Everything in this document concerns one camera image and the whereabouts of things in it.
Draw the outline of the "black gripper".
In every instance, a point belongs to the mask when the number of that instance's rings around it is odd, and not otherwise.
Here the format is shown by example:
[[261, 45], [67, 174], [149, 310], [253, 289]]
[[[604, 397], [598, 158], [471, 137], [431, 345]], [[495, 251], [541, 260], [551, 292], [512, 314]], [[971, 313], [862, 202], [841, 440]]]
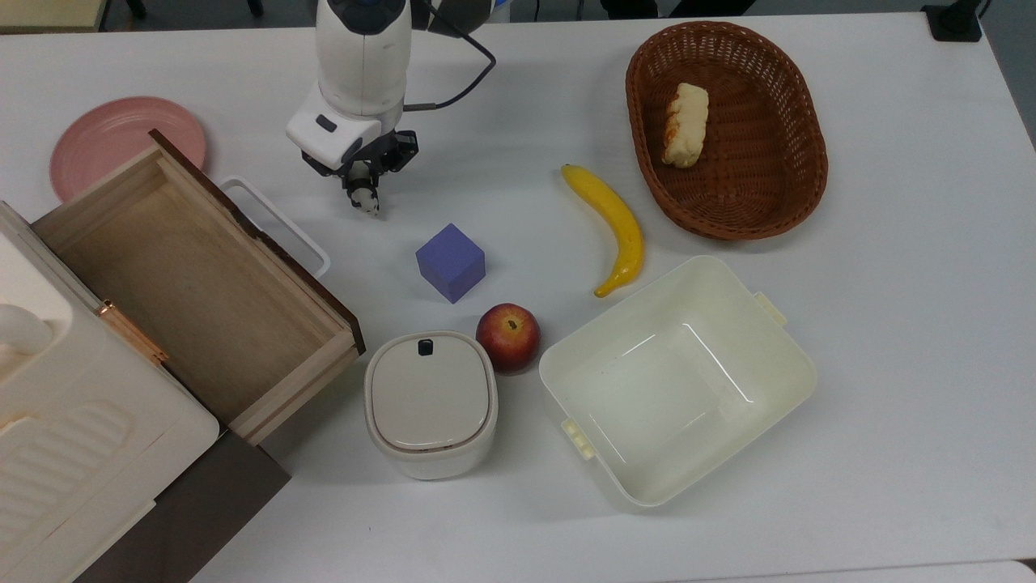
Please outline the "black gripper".
[[362, 138], [341, 155], [337, 168], [316, 161], [303, 152], [303, 161], [323, 177], [340, 177], [342, 188], [355, 209], [362, 207], [359, 190], [369, 190], [367, 213], [379, 213], [379, 177], [388, 172], [401, 171], [419, 152], [418, 133], [414, 130], [392, 130], [372, 143], [363, 143]]

